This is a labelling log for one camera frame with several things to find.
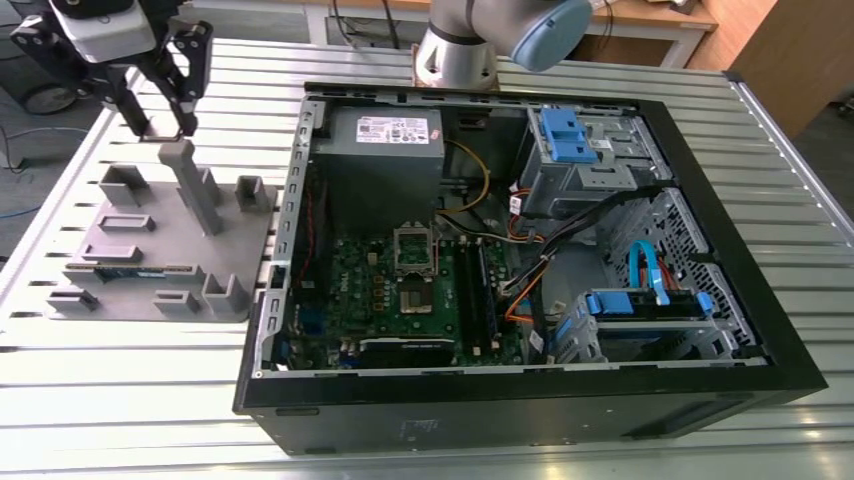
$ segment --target metal work surface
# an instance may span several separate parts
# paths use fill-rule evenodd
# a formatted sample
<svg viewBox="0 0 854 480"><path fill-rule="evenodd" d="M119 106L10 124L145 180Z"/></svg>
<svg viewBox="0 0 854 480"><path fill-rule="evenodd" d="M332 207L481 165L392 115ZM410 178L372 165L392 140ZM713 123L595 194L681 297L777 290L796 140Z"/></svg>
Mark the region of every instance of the metal work surface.
<svg viewBox="0 0 854 480"><path fill-rule="evenodd" d="M278 187L280 204L302 82L408 85L409 55L237 40L217 41L213 55L196 163L221 183L261 176ZM0 274L0 475L849 477L854 231L752 95L716 73L601 64L567 63L534 75L500 63L498 78L504 90L668 105L829 389L675 440L288 458L252 419L230 412L245 324L46 317L45 298L66 284L59 272L97 213L107 166L132 163L148 180L173 180L157 146L138 144L103 112ZM153 86L137 86L142 106L165 110Z"/></svg>

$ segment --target blue drive latch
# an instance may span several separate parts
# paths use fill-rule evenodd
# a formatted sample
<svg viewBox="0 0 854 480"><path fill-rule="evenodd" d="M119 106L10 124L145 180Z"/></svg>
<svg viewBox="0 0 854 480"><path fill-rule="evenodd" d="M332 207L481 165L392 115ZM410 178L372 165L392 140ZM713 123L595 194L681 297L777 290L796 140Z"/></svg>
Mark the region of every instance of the blue drive latch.
<svg viewBox="0 0 854 480"><path fill-rule="evenodd" d="M557 163L596 163L599 155L587 146L587 128L575 111L542 108L542 131L551 146L551 159Z"/></svg>

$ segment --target green circuit board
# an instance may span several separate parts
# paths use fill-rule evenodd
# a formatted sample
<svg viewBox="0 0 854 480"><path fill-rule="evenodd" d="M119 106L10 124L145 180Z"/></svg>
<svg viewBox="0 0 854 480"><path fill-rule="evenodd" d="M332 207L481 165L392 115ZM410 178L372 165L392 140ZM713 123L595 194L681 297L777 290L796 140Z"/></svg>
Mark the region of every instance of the green circuit board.
<svg viewBox="0 0 854 480"><path fill-rule="evenodd" d="M401 277L394 272L394 249L390 238L338 238L330 263L330 282L325 311L312 329L317 336L305 354L310 368L346 368L337 363L336 352L360 338L442 338L454 342L454 365L513 365L521 363L520 333L514 326L492 339L493 350L481 354L465 349L457 302L453 249L458 240L438 240L432 247L434 276ZM422 263L417 253L422 246L400 249L406 259ZM482 244L492 289L508 276L504 247L498 242ZM421 309L420 313L405 313Z"/></svg>

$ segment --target sticker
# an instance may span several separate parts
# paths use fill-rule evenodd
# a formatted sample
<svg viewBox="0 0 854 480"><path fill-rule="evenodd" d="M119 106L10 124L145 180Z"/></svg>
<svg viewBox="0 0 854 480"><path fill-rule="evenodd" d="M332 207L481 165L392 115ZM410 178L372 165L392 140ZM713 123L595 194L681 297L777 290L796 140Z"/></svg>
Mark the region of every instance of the sticker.
<svg viewBox="0 0 854 480"><path fill-rule="evenodd" d="M530 330L530 336L528 337L528 342L530 342L530 346L536 349L538 353L542 353L542 337L538 336L534 330Z"/></svg>
<svg viewBox="0 0 854 480"><path fill-rule="evenodd" d="M589 139L589 146L592 148L599 148L603 150L613 150L613 147L611 146L611 142L609 140L604 139L604 140L596 140L596 139Z"/></svg>
<svg viewBox="0 0 854 480"><path fill-rule="evenodd" d="M680 23L679 28L692 28L695 30L711 30L711 25L704 25L701 23Z"/></svg>
<svg viewBox="0 0 854 480"><path fill-rule="evenodd" d="M356 122L356 143L426 145L428 135L425 118L360 117Z"/></svg>
<svg viewBox="0 0 854 480"><path fill-rule="evenodd" d="M513 215L521 214L521 198L509 197L509 213Z"/></svg>

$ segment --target power supply label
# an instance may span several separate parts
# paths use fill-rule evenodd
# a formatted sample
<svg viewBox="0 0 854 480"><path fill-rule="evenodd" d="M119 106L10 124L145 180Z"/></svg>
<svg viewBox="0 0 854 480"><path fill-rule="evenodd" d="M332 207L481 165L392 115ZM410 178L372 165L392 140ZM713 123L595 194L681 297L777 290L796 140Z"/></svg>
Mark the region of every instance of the power supply label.
<svg viewBox="0 0 854 480"><path fill-rule="evenodd" d="M429 143L425 118L360 117L356 125L356 143Z"/></svg>

